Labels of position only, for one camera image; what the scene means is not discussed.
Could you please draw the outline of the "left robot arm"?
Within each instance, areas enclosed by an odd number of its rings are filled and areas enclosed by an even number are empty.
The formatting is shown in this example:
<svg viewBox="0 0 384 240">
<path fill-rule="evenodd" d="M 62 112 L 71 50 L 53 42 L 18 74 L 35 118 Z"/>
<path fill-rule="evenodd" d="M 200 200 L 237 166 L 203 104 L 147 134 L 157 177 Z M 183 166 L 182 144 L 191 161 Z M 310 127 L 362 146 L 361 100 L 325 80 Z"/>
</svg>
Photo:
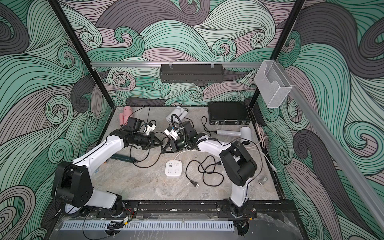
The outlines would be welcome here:
<svg viewBox="0 0 384 240">
<path fill-rule="evenodd" d="M 79 214 L 85 207 L 105 209 L 112 216 L 123 212 L 122 197 L 94 188 L 93 173 L 114 154 L 136 145 L 143 150 L 157 148 L 163 141 L 151 132 L 148 135 L 134 130 L 114 130 L 98 146 L 72 162 L 62 162 L 57 166 L 52 197 L 54 203 L 63 208 L 59 212 L 66 215 Z"/>
</svg>

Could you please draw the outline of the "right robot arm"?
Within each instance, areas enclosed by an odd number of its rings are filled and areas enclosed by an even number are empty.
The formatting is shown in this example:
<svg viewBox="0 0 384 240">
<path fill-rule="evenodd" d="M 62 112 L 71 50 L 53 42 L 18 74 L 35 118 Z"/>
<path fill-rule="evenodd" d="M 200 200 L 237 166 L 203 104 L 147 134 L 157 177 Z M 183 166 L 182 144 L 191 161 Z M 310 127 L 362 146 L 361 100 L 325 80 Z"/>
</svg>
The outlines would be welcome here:
<svg viewBox="0 0 384 240">
<path fill-rule="evenodd" d="M 243 216 L 249 199 L 249 184 L 258 169 L 245 146 L 239 141 L 225 143 L 198 133 L 190 122 L 169 126 L 164 133 L 170 139 L 165 148 L 170 148 L 172 153 L 181 150 L 198 150 L 220 159 L 232 182 L 232 193 L 228 199 L 230 211 L 235 217 Z"/>
</svg>

